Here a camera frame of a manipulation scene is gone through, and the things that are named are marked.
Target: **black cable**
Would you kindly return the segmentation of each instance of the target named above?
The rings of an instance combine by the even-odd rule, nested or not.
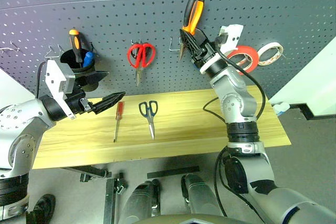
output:
[[[218,97],[216,97],[216,98],[214,98],[214,99],[208,101],[208,102],[203,106],[203,110],[204,110],[205,112],[208,112],[208,113],[210,113],[210,114],[216,116],[217,118],[219,118],[220,120],[222,120],[222,121],[225,123],[224,118],[222,118],[220,115],[216,114],[215,112],[213,112],[213,111],[211,111],[211,110],[207,110],[207,109],[206,109],[206,107],[207,107],[210,103],[212,103],[213,101],[216,101],[217,99],[218,99]]]
[[[221,183],[222,185],[227,189],[229,190],[231,193],[233,193],[234,195],[236,195],[239,199],[241,199],[243,202],[245,202],[246,205],[248,205],[255,213],[256,215],[260,218],[260,220],[265,223],[263,221],[263,219],[261,218],[261,216],[259,215],[259,213],[257,212],[257,210],[254,208],[254,206],[247,200],[245,199],[243,196],[241,196],[240,194],[234,192],[230,187],[228,187],[227,185],[225,185],[224,183],[224,179],[223,179],[223,176],[222,176],[222,169],[221,169],[221,165],[219,165],[219,178],[221,179]]]
[[[218,167],[218,163],[219,163],[219,159],[221,158],[222,154],[226,151],[227,146],[225,146],[219,153],[219,155],[217,156],[216,159],[216,163],[215,163],[215,169],[214,169],[214,188],[215,188],[215,194],[216,194],[216,199],[217,202],[219,204],[219,208],[222,211],[223,216],[227,217],[227,214],[224,210],[224,207],[222,205],[221,199],[219,198],[219,194],[218,194],[218,188],[217,188],[217,167]]]
[[[262,112],[264,111],[265,108],[265,104],[266,104],[266,95],[264,90],[262,89],[261,85],[259,84],[259,82],[254,79],[248,72],[246,72],[244,69],[242,69],[240,66],[238,66],[237,64],[235,64],[233,61],[231,61],[230,59],[228,59],[224,54],[222,54],[222,52],[218,49],[217,47],[217,53],[220,55],[220,57],[225,60],[228,64],[232,65],[234,68],[238,69],[240,72],[242,72],[246,77],[248,77],[260,90],[261,96],[262,96],[262,103],[261,103],[261,107],[260,110],[257,114],[257,119],[261,116]]]
[[[40,63],[40,65],[38,65],[37,68],[37,74],[36,74],[36,94],[35,94],[35,98],[38,98],[38,94],[40,91],[40,77],[41,77],[41,71],[42,71],[42,67],[44,66],[44,64],[47,63],[46,61],[42,61]]]

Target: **wooden table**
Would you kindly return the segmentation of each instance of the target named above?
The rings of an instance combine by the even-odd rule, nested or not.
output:
[[[257,87],[249,86],[248,90],[260,107]],[[85,113],[75,120],[64,119],[44,134],[33,169],[218,152],[228,141],[225,124],[202,110],[214,97],[212,89],[126,96],[115,143],[117,106],[98,115]],[[149,100],[159,104],[154,117],[155,140],[151,139],[147,119],[138,107],[140,102]],[[218,100],[208,108],[221,115]],[[269,102],[258,120],[258,128],[266,147],[290,144]]]

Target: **orange pliers handle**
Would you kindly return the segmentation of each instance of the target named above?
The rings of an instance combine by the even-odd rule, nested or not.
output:
[[[183,27],[184,31],[195,34],[195,29],[202,15],[204,0],[188,0],[184,12]]]

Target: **orange screwdriver handle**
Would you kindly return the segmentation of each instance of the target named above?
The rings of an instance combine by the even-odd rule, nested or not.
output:
[[[72,46],[72,50],[75,53],[76,56],[76,62],[83,62],[82,56],[81,56],[81,43],[79,38],[79,31],[72,29],[69,31],[70,36],[70,43]]]
[[[116,112],[116,120],[120,120],[122,117],[122,113],[124,111],[124,102],[118,102],[118,106],[117,106],[117,112]]]

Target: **screwdriver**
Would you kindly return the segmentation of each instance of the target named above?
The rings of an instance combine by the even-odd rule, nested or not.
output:
[[[121,120],[121,115],[122,115],[123,110],[124,110],[124,102],[118,102],[117,113],[116,113],[116,117],[115,117],[115,119],[117,121],[117,126],[115,127],[115,133],[114,133],[114,139],[113,139],[114,143],[117,140],[118,127],[119,127],[119,122]]]
[[[81,42],[79,38],[79,31],[72,29],[69,31],[70,35],[70,43],[72,46],[72,50],[75,53],[76,56],[76,62],[81,63],[83,62],[82,56],[81,56]]]

